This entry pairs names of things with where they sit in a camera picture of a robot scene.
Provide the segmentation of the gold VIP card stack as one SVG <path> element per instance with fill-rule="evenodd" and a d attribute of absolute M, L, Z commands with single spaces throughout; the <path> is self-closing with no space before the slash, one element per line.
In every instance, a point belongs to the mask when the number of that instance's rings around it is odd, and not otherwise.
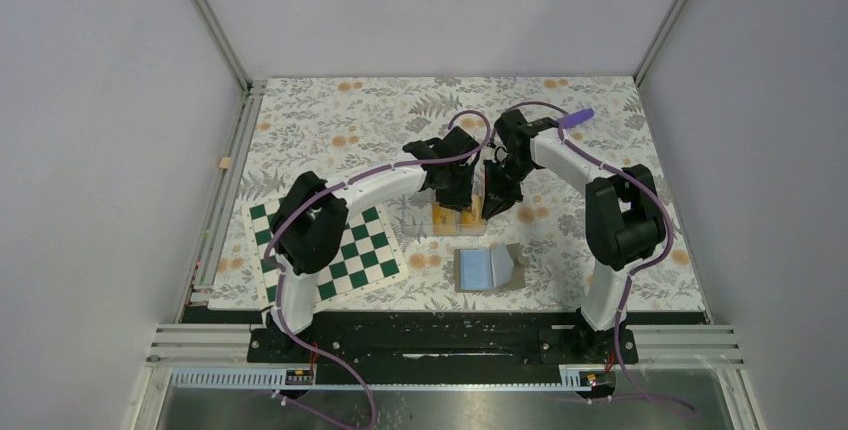
<path fill-rule="evenodd" d="M 460 224 L 467 229 L 484 227 L 486 225 L 485 220 L 481 216 L 481 207 L 474 204 L 460 212 L 459 220 Z"/>

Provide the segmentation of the clear acrylic card box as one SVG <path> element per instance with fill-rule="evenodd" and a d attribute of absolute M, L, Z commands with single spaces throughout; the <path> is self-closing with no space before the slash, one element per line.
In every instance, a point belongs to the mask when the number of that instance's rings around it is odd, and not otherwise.
<path fill-rule="evenodd" d="M 400 200 L 395 223 L 401 232 L 413 237 L 482 236 L 487 221 L 482 217 L 483 196 L 474 187 L 471 205 L 463 210 L 449 209 L 436 201 L 434 190 L 409 194 Z"/>

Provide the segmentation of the grey card holder wallet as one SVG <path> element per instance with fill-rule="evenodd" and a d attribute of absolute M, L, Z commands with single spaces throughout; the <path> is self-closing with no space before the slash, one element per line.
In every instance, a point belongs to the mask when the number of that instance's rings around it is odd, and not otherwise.
<path fill-rule="evenodd" d="M 497 294 L 523 289 L 529 260 L 519 243 L 454 251 L 454 281 L 458 293 Z"/>

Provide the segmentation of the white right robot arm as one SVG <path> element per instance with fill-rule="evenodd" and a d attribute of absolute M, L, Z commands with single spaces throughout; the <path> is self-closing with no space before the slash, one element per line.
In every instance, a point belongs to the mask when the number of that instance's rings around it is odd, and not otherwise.
<path fill-rule="evenodd" d="M 603 162 L 569 140 L 561 122 L 529 121 L 518 106 L 502 113 L 494 128 L 506 154 L 484 163 L 483 219 L 521 202 L 521 185 L 534 170 L 552 172 L 584 198 L 584 234 L 595 267 L 580 306 L 587 326 L 575 332 L 573 346 L 583 360 L 597 362 L 613 348 L 610 331 L 624 323 L 633 276 L 665 258 L 657 247 L 673 247 L 671 219 L 653 175 L 643 165 Z"/>

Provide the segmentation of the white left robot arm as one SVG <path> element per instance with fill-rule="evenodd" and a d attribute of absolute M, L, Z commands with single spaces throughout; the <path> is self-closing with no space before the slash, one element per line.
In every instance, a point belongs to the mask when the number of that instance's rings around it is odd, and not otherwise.
<path fill-rule="evenodd" d="M 278 328 L 272 348 L 288 361 L 309 351 L 317 276 L 340 251 L 349 220 L 387 200 L 426 190 L 445 191 L 455 203 L 471 198 L 473 172 L 491 139 L 454 127 L 441 138 L 405 144 L 388 163 L 354 176 L 297 177 L 270 224 L 262 261 L 279 273 L 271 310 Z"/>

